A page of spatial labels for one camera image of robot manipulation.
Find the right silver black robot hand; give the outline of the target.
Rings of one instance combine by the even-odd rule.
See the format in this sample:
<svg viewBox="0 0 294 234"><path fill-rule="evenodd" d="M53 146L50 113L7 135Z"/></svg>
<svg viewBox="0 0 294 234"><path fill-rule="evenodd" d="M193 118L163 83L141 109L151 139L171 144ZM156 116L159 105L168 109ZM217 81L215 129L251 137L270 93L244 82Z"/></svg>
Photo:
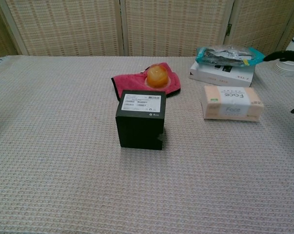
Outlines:
<svg viewBox="0 0 294 234"><path fill-rule="evenodd" d="M294 61L294 51L277 51L273 52L263 58L263 61L272 61L278 59L279 61Z"/></svg>

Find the flat white carton box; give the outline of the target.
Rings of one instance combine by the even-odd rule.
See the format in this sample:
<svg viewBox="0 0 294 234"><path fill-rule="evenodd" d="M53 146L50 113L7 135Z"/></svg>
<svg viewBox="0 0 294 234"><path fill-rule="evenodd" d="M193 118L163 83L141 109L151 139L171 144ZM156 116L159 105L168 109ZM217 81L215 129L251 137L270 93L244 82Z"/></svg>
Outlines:
<svg viewBox="0 0 294 234"><path fill-rule="evenodd" d="M255 66L233 67L197 63L190 68L189 78L217 86L250 87Z"/></svg>

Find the black cube box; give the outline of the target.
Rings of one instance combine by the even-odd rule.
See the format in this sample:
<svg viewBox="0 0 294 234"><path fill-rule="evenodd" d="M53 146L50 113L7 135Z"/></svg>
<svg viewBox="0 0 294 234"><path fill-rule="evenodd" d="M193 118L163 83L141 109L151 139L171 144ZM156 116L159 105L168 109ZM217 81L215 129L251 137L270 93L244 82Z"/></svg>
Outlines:
<svg viewBox="0 0 294 234"><path fill-rule="evenodd" d="M124 90L116 112L120 146L161 150L165 110L165 92Z"/></svg>

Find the white stacked cups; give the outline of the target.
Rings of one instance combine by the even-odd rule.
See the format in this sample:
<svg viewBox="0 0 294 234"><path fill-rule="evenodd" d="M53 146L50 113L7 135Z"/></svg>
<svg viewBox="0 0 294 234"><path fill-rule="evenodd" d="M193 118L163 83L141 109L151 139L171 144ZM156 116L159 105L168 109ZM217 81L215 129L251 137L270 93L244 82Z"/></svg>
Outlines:
<svg viewBox="0 0 294 234"><path fill-rule="evenodd" d="M294 51L294 37L286 48L286 51ZM284 76L294 76L294 61L278 61L274 71Z"/></svg>

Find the teal plastic snack package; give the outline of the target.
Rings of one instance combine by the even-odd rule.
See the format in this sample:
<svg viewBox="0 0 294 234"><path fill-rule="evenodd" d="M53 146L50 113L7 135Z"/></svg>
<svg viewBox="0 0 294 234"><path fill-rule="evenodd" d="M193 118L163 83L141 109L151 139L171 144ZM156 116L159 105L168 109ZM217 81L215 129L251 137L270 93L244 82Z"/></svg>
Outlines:
<svg viewBox="0 0 294 234"><path fill-rule="evenodd" d="M198 47L196 50L196 62L208 65L255 66L261 63L264 58L264 54L252 47L219 45Z"/></svg>

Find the red cloth with black trim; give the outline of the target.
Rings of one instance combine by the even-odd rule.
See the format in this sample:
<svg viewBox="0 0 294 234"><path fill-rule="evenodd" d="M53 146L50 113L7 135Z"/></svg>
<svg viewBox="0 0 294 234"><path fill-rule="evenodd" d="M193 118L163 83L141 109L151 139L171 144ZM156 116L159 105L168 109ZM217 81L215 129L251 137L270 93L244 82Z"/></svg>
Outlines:
<svg viewBox="0 0 294 234"><path fill-rule="evenodd" d="M125 75L118 75L112 77L112 83L115 89L116 97L120 100L122 92L124 90L131 90L131 91L160 91L165 92L166 96L172 96L180 92L181 85L179 81L179 77L176 73L174 73L169 65L165 62L159 63L163 65L167 71L170 78L169 84L160 89L151 88L145 83L145 79L147 77L147 70L152 66L148 67L145 71L137 74L125 74Z"/></svg>

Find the woven bamboo folding screen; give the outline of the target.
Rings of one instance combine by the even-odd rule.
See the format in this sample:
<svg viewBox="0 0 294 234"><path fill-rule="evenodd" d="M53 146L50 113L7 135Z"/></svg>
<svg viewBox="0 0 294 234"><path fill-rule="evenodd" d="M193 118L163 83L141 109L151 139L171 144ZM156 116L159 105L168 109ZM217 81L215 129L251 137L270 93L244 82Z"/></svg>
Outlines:
<svg viewBox="0 0 294 234"><path fill-rule="evenodd" d="M269 54L294 35L294 0L0 0L0 57Z"/></svg>

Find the woven beige tablecloth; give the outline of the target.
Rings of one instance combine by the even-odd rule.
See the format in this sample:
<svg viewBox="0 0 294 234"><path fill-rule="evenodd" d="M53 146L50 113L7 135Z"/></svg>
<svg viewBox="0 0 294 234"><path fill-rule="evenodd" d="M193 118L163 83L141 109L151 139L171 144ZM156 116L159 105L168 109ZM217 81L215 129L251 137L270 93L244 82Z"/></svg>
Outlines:
<svg viewBox="0 0 294 234"><path fill-rule="evenodd" d="M121 148L111 82L166 62L161 151ZM193 57L0 62L0 234L294 234L294 76L259 64L259 122L205 120Z"/></svg>

